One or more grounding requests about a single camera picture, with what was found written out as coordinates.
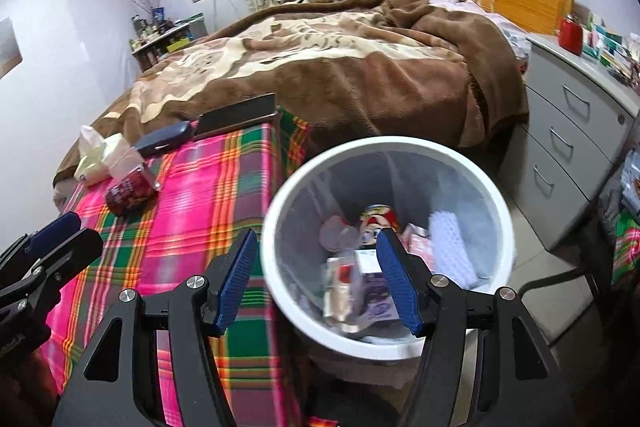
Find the brown fleece blanket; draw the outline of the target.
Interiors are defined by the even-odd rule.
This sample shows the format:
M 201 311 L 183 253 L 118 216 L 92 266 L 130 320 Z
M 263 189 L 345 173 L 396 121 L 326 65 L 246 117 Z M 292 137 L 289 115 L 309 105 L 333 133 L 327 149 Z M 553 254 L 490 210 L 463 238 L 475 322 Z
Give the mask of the brown fleece blanket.
M 375 135 L 455 150 L 528 114 L 520 63 L 483 15 L 431 0 L 272 6 L 171 53 L 94 121 L 136 142 L 271 93 L 310 127 L 310 153 Z

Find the black smartphone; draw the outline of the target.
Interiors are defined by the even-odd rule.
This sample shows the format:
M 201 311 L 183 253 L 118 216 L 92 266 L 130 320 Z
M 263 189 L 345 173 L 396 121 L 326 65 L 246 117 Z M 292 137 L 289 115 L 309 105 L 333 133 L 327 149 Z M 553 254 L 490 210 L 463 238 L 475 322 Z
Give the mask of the black smartphone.
M 278 113 L 274 93 L 267 93 L 242 102 L 219 107 L 198 118 L 193 140 L 204 140 L 212 136 L 244 129 L 272 121 Z

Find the red drink milk can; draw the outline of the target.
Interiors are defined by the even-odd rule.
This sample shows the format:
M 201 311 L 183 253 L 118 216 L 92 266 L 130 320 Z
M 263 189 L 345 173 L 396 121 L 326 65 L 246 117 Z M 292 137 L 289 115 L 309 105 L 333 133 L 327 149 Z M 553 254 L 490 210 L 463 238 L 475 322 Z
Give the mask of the red drink milk can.
M 142 164 L 114 182 L 105 193 L 105 204 L 116 217 L 128 215 L 160 191 L 160 184 L 150 168 Z

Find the pink plaid cloth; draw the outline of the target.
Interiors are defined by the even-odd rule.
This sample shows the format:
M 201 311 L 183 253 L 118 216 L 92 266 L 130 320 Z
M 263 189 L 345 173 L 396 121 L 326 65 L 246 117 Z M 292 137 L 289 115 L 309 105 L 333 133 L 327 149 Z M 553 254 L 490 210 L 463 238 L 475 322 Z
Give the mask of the pink plaid cloth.
M 107 209 L 107 185 L 76 186 L 63 206 L 103 239 L 103 254 L 62 290 L 48 316 L 42 347 L 58 388 L 64 388 L 96 326 L 119 291 L 143 296 L 169 291 L 203 273 L 244 227 L 262 228 L 281 183 L 303 164 L 309 126 L 288 112 L 273 124 L 190 142 L 151 161 L 160 193 L 137 212 Z M 254 265 L 242 306 L 213 355 L 224 392 L 241 426 L 302 425 L 288 330 Z

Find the grey drawer cabinet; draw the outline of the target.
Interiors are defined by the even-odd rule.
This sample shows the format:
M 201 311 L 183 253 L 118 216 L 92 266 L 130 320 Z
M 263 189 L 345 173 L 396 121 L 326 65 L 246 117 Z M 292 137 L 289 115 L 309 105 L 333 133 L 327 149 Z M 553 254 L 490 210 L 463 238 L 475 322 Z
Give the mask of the grey drawer cabinet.
M 499 181 L 552 251 L 596 199 L 639 118 L 639 95 L 554 37 L 529 34 L 528 121 L 518 124 Z

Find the red jar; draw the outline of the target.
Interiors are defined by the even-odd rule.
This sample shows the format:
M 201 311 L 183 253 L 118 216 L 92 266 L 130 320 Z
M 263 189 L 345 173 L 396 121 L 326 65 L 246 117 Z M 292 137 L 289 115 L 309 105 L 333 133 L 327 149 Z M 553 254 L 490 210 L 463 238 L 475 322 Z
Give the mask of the red jar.
M 582 25 L 573 14 L 567 14 L 560 23 L 558 33 L 559 46 L 565 51 L 579 56 L 582 54 L 583 38 L 584 31 L 582 30 Z

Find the cluttered shelf desk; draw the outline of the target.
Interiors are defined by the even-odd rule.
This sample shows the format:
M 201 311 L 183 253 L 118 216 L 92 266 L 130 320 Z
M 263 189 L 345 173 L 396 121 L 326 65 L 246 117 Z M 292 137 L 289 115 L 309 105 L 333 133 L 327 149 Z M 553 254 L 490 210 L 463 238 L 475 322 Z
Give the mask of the cluttered shelf desk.
M 175 23 L 168 20 L 162 28 L 151 32 L 151 27 L 148 27 L 143 31 L 141 39 L 131 40 L 131 55 L 141 72 L 145 72 L 169 54 L 180 51 L 207 35 L 202 13 Z

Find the white round trash bin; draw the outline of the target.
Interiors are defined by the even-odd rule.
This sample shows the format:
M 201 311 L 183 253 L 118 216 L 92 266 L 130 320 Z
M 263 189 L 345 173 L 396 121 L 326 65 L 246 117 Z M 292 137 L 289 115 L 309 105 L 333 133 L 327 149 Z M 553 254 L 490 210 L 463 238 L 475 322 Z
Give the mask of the white round trash bin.
M 404 136 L 327 150 L 282 185 L 260 260 L 296 329 L 336 355 L 417 358 L 487 327 L 515 256 L 494 182 L 450 148 Z

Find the black chair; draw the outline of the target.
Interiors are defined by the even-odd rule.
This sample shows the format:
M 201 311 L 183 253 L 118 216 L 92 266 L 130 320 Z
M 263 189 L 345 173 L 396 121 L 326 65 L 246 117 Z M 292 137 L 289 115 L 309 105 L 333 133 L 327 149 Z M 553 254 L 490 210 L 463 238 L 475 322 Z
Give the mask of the black chair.
M 543 249 L 520 263 L 510 283 L 553 345 L 567 335 L 612 288 L 614 242 L 600 223 L 591 223 L 553 251 Z

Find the white foam fruit net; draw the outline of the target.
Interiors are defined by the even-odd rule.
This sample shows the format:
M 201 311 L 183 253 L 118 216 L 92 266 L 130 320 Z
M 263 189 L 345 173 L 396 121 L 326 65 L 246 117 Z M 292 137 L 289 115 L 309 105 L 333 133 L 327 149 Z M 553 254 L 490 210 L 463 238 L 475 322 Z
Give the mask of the white foam fruit net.
M 475 287 L 478 277 L 466 252 L 456 215 L 442 210 L 432 212 L 428 231 L 435 260 L 433 272 L 445 275 L 463 289 Z

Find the red strawberry milk carton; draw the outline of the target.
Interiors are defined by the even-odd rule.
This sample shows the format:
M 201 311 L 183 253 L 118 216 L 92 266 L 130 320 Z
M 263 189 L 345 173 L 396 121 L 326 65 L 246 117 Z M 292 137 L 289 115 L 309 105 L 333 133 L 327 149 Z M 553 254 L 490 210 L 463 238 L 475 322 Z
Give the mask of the red strawberry milk carton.
M 409 223 L 402 231 L 400 239 L 408 254 L 419 257 L 431 272 L 436 271 L 437 263 L 431 235 L 426 228 Z

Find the tissue pack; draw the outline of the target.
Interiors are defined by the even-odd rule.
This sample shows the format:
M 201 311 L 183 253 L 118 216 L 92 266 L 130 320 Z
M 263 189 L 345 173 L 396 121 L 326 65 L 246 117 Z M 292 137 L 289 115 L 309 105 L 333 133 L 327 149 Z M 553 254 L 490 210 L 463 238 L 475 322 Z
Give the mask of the tissue pack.
M 140 153 L 121 133 L 104 138 L 90 126 L 80 128 L 78 152 L 74 178 L 85 187 L 110 178 L 120 180 L 143 164 Z

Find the dark blue glasses case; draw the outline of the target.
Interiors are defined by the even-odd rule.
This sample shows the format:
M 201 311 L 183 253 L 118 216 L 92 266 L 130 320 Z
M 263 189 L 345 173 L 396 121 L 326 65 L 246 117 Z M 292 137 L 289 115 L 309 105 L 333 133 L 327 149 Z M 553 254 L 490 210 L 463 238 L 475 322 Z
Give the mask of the dark blue glasses case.
M 134 144 L 134 149 L 143 157 L 150 158 L 167 154 L 192 138 L 194 128 L 190 121 L 179 121 L 155 130 Z

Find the silver blue milk carton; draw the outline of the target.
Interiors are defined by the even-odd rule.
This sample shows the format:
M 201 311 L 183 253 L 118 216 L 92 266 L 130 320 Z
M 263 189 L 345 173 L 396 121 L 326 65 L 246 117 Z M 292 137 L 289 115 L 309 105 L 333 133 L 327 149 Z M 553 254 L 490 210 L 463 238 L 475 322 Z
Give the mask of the silver blue milk carton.
M 344 251 L 326 260 L 323 318 L 351 336 L 399 319 L 374 249 Z

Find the wall picture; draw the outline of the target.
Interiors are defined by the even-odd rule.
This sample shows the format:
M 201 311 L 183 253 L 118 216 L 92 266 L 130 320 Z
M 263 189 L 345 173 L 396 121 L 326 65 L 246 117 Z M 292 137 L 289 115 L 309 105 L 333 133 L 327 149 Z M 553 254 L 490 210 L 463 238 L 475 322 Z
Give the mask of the wall picture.
M 11 72 L 22 61 L 14 29 L 9 17 L 0 22 L 0 77 Z

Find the cartoon face milk can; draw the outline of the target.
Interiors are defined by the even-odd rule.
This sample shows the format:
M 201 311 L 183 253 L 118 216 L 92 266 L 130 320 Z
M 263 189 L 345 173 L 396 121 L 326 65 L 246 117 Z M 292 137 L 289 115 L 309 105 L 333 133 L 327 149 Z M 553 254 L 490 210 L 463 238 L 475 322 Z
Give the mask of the cartoon face milk can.
M 395 210 L 384 204 L 367 207 L 360 215 L 359 247 L 362 249 L 374 248 L 378 240 L 378 233 L 386 228 L 394 230 L 397 234 L 400 233 Z

